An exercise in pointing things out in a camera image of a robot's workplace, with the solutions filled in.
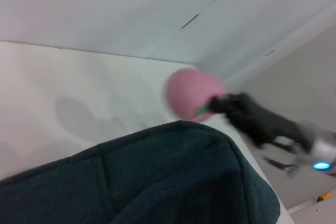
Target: green tape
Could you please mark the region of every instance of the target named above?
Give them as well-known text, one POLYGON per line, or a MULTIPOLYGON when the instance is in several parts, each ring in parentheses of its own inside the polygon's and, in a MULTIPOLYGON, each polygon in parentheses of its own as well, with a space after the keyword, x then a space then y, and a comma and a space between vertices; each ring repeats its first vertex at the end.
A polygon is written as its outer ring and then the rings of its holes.
POLYGON ((201 116, 209 111, 209 107, 198 107, 197 116, 201 116))

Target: blue led light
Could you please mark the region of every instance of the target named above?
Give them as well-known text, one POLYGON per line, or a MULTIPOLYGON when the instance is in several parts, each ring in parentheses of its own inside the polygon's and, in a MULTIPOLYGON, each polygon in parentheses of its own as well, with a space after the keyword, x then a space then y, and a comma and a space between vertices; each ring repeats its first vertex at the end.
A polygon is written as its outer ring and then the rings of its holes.
POLYGON ((317 170, 325 170, 325 169, 328 169, 330 167, 330 165, 327 164, 327 163, 316 163, 316 164, 314 164, 313 167, 317 170))

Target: pink ball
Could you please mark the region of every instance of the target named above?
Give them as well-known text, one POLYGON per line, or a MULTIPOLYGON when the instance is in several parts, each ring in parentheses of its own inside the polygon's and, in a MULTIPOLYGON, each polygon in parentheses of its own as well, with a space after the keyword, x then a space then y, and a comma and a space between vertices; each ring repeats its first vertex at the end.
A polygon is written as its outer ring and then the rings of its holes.
POLYGON ((165 86, 166 100, 174 113, 182 119, 201 122, 212 113, 197 115, 200 107, 208 106, 211 98, 226 97, 224 85, 210 73, 185 68, 172 74, 165 86))

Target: gray wall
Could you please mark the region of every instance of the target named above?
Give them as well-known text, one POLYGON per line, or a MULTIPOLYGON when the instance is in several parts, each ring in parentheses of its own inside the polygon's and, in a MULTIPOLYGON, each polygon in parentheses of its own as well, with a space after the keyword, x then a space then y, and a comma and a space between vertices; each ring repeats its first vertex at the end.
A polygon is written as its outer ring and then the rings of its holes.
POLYGON ((334 224, 336 221, 336 197, 323 200, 311 207, 291 214, 295 224, 334 224))
MULTIPOLYGON (((336 25, 301 46, 237 91, 251 94, 263 106, 294 120, 311 121, 336 131, 336 25)), ((262 163, 270 155, 291 161, 272 146, 251 149, 272 187, 288 209, 336 186, 336 179, 308 167, 293 179, 262 163)))

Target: dark green cushion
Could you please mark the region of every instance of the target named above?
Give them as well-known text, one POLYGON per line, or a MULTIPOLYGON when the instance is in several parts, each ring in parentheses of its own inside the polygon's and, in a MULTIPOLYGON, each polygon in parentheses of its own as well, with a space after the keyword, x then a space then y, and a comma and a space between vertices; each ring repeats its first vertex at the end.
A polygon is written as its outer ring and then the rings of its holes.
POLYGON ((276 223, 279 202, 235 143, 178 121, 0 182, 0 223, 276 223))

